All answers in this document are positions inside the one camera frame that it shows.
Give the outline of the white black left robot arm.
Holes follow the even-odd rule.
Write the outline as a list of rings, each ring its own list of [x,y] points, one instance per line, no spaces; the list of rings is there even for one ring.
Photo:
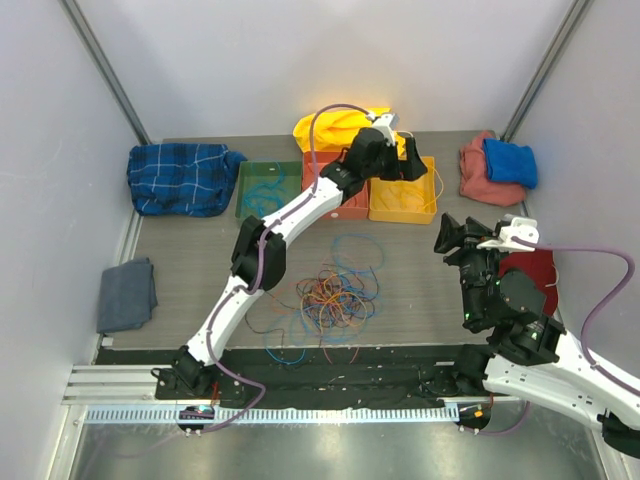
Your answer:
[[[310,150],[315,178],[292,201],[271,215],[247,217],[231,255],[230,275],[220,299],[200,329],[174,354],[168,368],[151,370],[160,387],[176,386],[190,398],[205,397],[214,383],[214,369],[240,321],[267,291],[284,277],[287,250],[318,219],[356,196],[373,179],[415,181],[428,168],[416,140],[403,132],[405,156],[398,155],[396,132],[372,126],[359,130],[351,145],[336,160],[319,167]]]

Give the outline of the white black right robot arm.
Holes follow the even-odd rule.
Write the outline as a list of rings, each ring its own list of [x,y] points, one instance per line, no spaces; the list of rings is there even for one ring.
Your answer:
[[[480,389],[511,395],[563,414],[600,433],[606,445],[627,456],[639,455],[639,380],[594,353],[588,333],[595,317],[630,282],[635,262],[622,259],[626,272],[587,315],[574,335],[543,311],[545,294],[524,271],[499,271],[513,253],[540,249],[537,222],[505,215],[489,228],[472,217],[463,223],[441,217],[434,251],[457,268],[463,327],[489,332],[484,346],[469,345],[455,362],[451,380],[465,395]]]

